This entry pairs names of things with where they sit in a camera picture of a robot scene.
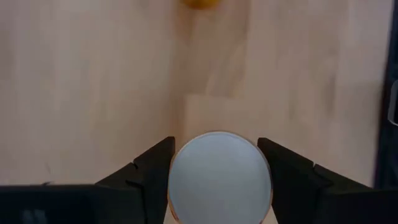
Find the wooden table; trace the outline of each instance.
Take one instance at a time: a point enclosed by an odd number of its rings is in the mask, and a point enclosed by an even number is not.
[[[0,184],[95,182],[168,135],[224,129],[371,185],[391,14],[392,0],[3,0]]]

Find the round white object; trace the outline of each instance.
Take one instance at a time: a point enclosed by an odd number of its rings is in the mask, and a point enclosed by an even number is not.
[[[169,202],[181,224],[259,224],[270,209],[271,193],[262,152],[223,131],[186,143],[170,169]]]

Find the white plate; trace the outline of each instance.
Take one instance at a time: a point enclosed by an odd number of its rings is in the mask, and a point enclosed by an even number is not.
[[[170,207],[182,224],[259,224],[270,209],[271,194],[266,158],[232,133],[192,139],[170,169]]]

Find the wooden surface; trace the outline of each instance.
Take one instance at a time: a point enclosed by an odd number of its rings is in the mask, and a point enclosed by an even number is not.
[[[371,185],[391,10],[2,0],[0,184],[94,182],[165,136],[224,129]]]

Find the yellow object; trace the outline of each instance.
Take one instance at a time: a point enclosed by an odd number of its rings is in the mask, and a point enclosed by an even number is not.
[[[208,9],[215,6],[220,0],[182,0],[194,9]]]

